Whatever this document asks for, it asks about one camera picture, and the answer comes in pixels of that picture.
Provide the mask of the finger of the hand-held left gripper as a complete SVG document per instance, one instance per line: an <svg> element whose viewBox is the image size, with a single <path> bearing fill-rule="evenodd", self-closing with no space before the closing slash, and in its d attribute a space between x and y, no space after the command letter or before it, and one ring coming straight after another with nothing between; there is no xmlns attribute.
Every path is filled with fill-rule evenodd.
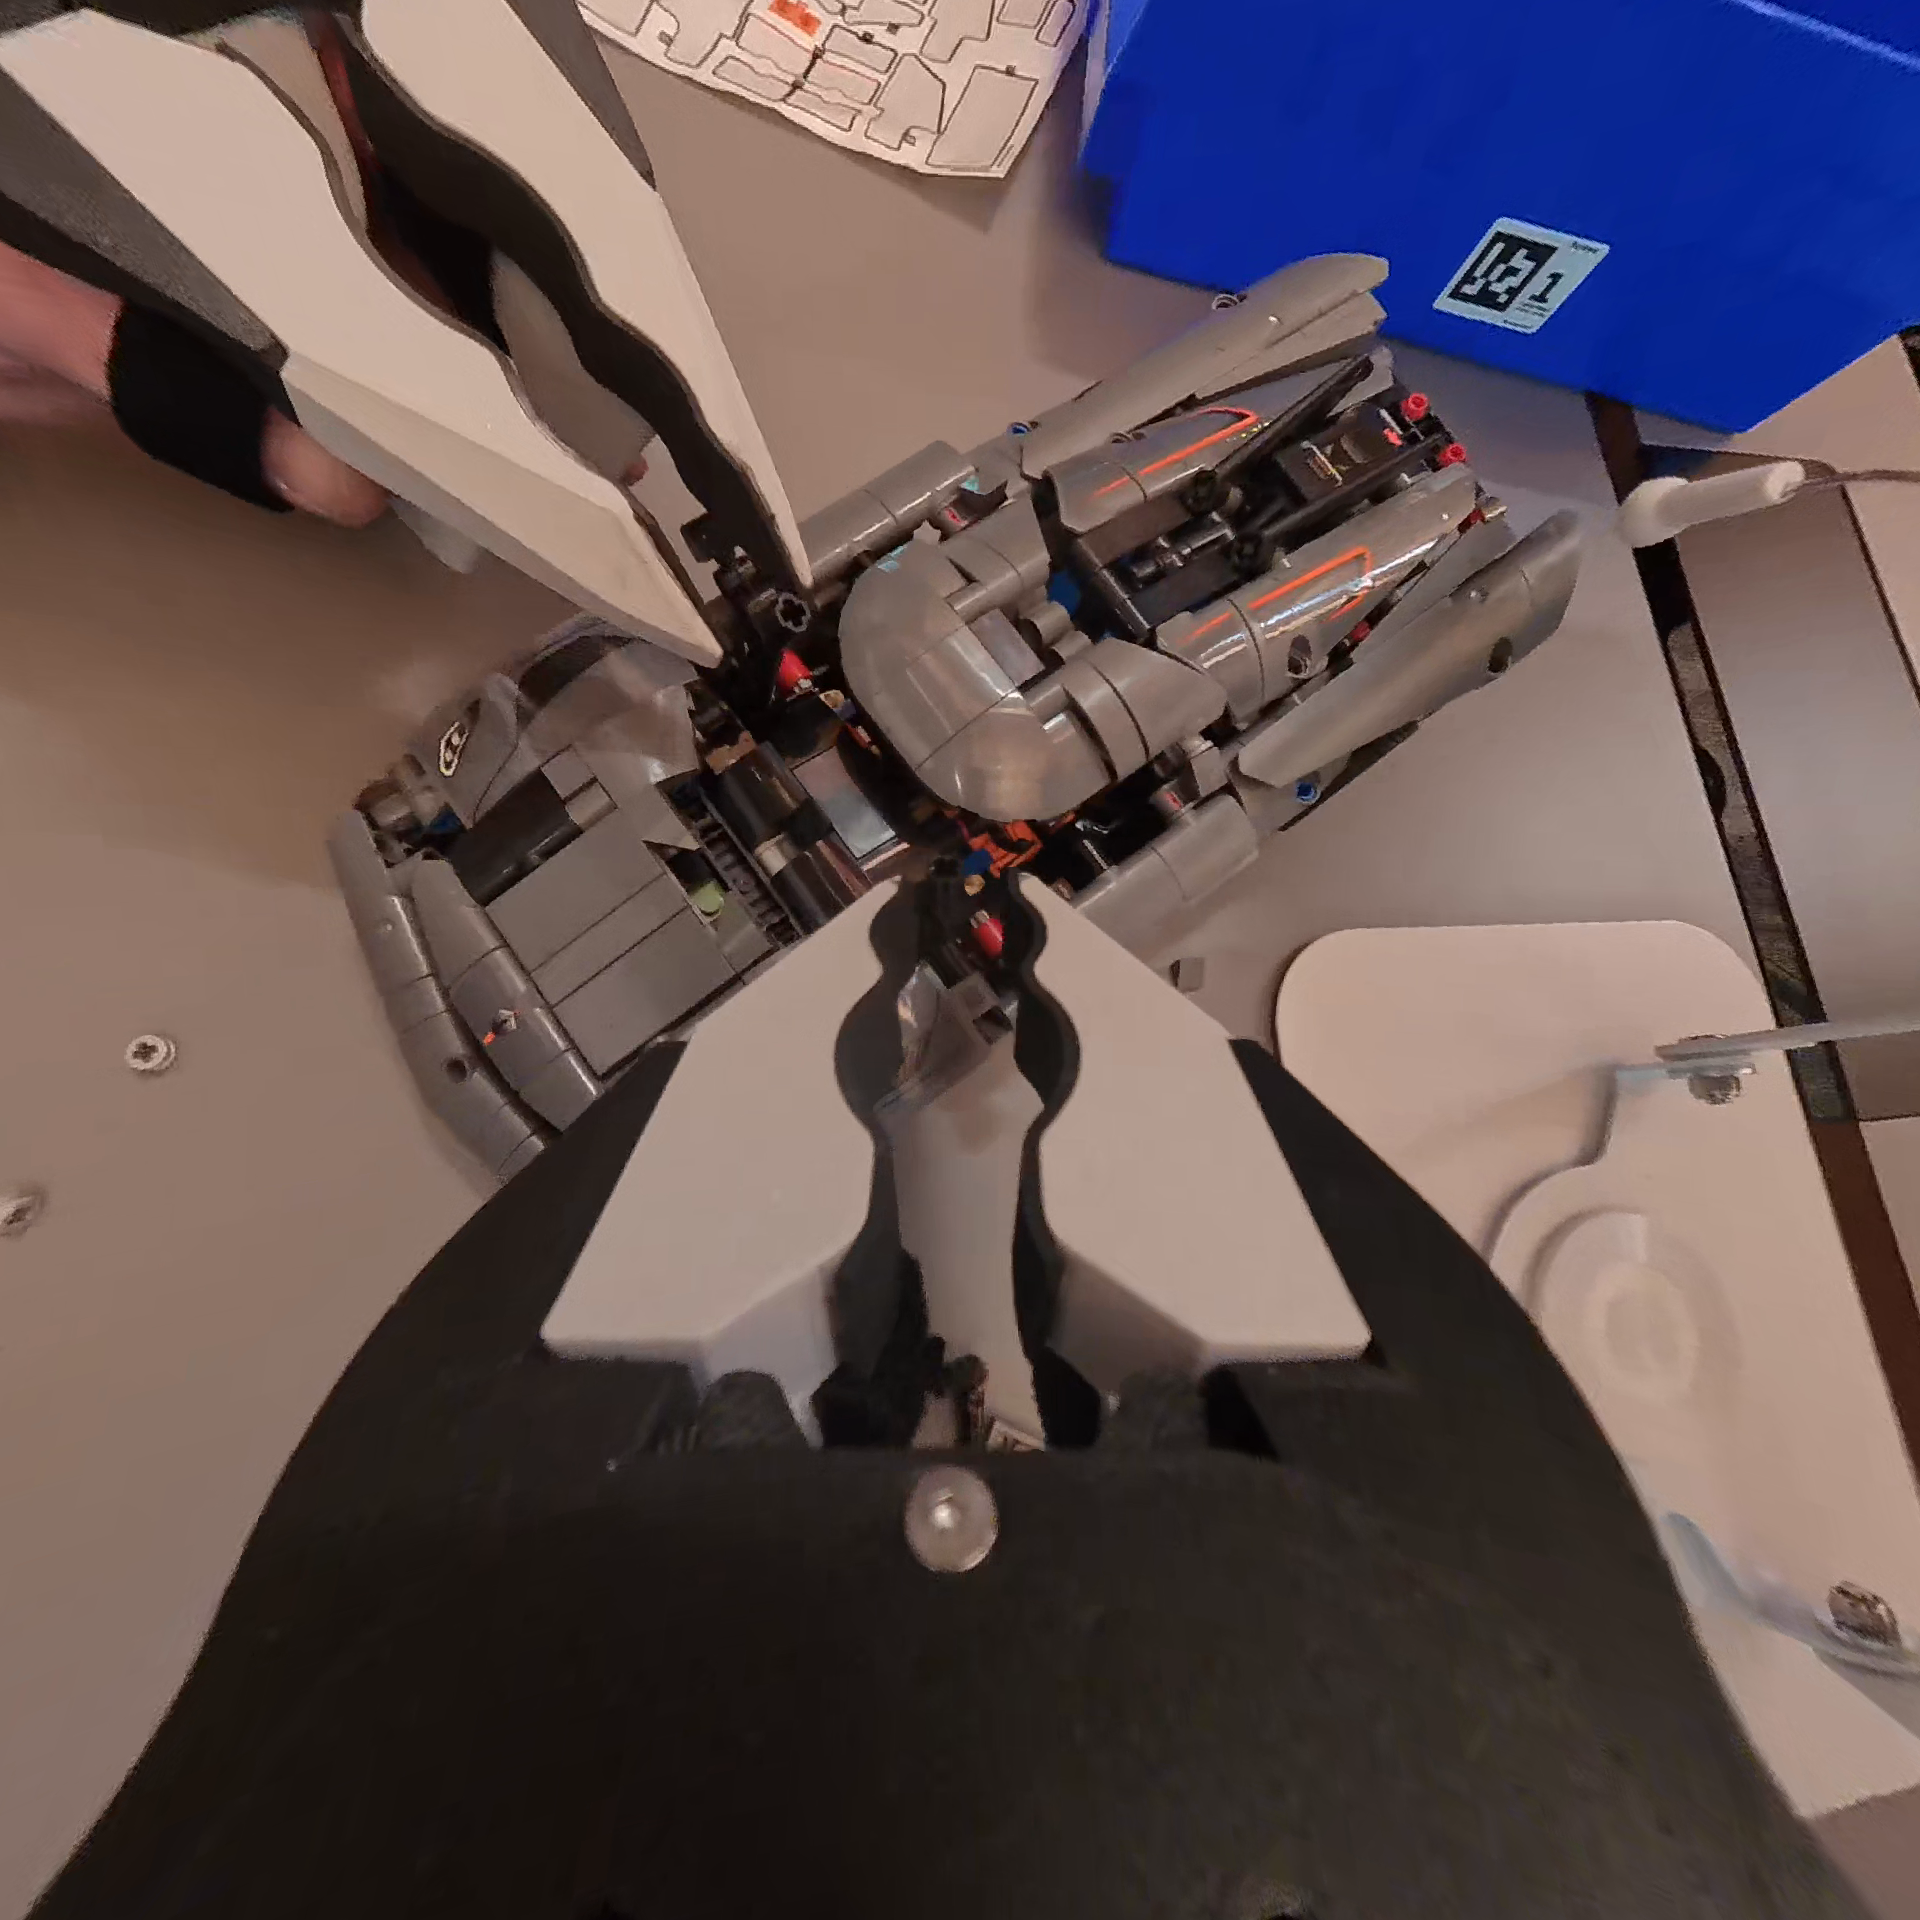
<svg viewBox="0 0 1920 1920"><path fill-rule="evenodd" d="M690 664L720 645L631 496L532 409L509 361L387 268L321 134L250 61L71 12L3 32L30 106L166 236L300 428L419 522Z"/></svg>
<svg viewBox="0 0 1920 1920"><path fill-rule="evenodd" d="M347 4L338 37L372 153L540 289L587 378L665 443L720 557L811 590L772 453L580 9Z"/></svg>

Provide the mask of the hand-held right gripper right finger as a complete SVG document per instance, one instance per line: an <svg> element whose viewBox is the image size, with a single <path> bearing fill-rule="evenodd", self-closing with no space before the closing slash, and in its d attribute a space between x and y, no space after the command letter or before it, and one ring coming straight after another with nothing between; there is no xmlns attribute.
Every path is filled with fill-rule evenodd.
<svg viewBox="0 0 1920 1920"><path fill-rule="evenodd" d="M1139 1376L1351 1363L1372 1340L1235 1043L1050 887L1016 881L1016 1330L1044 1437Z"/></svg>

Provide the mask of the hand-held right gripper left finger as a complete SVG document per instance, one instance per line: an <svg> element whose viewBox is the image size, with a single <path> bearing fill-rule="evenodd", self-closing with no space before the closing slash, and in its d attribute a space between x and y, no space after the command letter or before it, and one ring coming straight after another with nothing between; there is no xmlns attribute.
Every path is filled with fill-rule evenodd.
<svg viewBox="0 0 1920 1920"><path fill-rule="evenodd" d="M567 1359L777 1383L812 1444L892 1444L890 1348L925 1337L881 1108L918 889L890 879L717 1006L650 1117L540 1337Z"/></svg>

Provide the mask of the dark grey lego fender piece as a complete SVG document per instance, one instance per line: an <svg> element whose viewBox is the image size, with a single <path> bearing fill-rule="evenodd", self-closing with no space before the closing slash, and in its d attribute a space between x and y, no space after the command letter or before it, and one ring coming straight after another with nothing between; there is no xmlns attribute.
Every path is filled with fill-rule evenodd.
<svg viewBox="0 0 1920 1920"><path fill-rule="evenodd" d="M529 775L556 767L560 803L593 788L648 839L690 847L659 793L700 766L688 694L693 668L636 639L568 630L435 709L372 803L393 834L471 828Z"/></svg>

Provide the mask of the grey lego car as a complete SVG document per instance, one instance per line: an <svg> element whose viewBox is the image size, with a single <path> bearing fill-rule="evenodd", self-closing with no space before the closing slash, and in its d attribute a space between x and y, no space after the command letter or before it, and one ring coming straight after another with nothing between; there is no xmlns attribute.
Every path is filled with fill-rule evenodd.
<svg viewBox="0 0 1920 1920"><path fill-rule="evenodd" d="M970 896L929 969L998 973L1008 877L1153 957L1265 839L1568 613L1574 514L1516 534L1380 342L1372 255L1279 268L1127 370L803 523L811 590L720 557L700 766L665 847L556 767L458 830L328 835L412 1090L506 1184L871 887Z"/></svg>

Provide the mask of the lego sticker sheet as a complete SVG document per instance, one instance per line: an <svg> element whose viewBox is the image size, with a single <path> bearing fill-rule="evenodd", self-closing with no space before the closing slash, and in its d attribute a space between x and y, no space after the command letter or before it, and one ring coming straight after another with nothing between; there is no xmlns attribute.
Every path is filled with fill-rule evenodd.
<svg viewBox="0 0 1920 1920"><path fill-rule="evenodd" d="M1002 179L1092 4L580 4L654 69L858 157Z"/></svg>

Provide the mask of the person's left hand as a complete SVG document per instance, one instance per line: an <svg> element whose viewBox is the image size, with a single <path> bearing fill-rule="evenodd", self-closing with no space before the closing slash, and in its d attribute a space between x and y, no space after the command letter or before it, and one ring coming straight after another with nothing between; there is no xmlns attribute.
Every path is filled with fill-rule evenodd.
<svg viewBox="0 0 1920 1920"><path fill-rule="evenodd" d="M153 461L270 514L372 526L385 491L170 321L3 249L3 422L113 426Z"/></svg>

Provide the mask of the white book stand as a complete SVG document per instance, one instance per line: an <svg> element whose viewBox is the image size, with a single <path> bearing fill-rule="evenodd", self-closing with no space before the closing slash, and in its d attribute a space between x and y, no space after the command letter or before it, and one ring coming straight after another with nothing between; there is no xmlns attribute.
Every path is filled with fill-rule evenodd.
<svg viewBox="0 0 1920 1920"><path fill-rule="evenodd" d="M1627 1463L1801 1811L1917 1792L1917 686L1810 487L1653 549L1653 771L1732 885L1680 921L1340 930L1288 1068L1488 1258Z"/></svg>

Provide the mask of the blue storage bin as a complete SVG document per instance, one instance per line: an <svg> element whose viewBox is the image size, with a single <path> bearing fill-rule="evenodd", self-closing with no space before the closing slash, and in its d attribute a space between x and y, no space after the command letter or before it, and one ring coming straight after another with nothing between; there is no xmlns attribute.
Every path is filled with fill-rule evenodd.
<svg viewBox="0 0 1920 1920"><path fill-rule="evenodd" d="M1105 4L1117 268L1389 264L1386 331L1744 431L1917 323L1915 4Z"/></svg>

